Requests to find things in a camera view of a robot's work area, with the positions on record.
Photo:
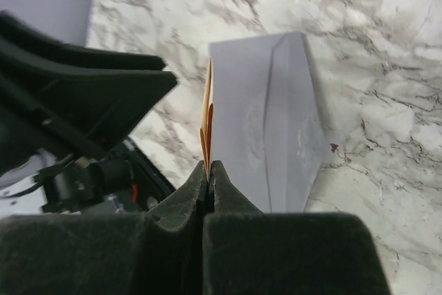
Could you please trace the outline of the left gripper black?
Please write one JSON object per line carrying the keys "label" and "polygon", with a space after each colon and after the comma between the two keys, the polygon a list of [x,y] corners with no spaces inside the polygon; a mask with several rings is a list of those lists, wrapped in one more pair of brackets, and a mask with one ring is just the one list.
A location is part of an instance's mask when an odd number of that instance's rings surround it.
{"label": "left gripper black", "polygon": [[1,13],[1,198],[80,212],[131,188],[124,140],[177,85],[160,57],[65,44]]}

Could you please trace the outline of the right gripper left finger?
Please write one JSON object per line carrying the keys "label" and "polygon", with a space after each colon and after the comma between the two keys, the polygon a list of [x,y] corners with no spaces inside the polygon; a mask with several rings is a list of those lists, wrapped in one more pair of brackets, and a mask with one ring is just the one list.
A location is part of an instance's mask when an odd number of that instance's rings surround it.
{"label": "right gripper left finger", "polygon": [[206,172],[148,212],[1,221],[2,294],[200,294]]}

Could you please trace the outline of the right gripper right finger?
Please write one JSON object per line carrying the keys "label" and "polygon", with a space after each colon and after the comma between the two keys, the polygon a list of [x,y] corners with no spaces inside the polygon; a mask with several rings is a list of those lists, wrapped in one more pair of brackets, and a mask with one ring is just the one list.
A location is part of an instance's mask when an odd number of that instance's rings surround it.
{"label": "right gripper right finger", "polygon": [[204,294],[389,294],[369,229],[348,213],[263,213],[211,170]]}

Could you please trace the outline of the tan paper letter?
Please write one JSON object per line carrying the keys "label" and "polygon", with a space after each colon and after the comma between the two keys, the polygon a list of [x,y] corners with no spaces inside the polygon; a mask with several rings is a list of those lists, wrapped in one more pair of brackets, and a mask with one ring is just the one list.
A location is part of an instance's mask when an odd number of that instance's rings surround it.
{"label": "tan paper letter", "polygon": [[204,97],[202,104],[202,117],[200,127],[200,141],[204,157],[204,167],[206,171],[206,178],[210,178],[211,169],[211,144],[212,144],[212,130],[213,130],[213,60],[209,58],[207,67],[206,83],[204,89]]}

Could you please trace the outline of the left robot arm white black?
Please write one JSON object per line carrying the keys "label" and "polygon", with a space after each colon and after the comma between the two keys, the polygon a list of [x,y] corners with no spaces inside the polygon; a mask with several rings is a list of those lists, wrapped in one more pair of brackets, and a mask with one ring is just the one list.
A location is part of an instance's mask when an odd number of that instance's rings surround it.
{"label": "left robot arm white black", "polygon": [[65,44],[1,13],[1,213],[148,211],[172,184],[131,139],[162,58]]}

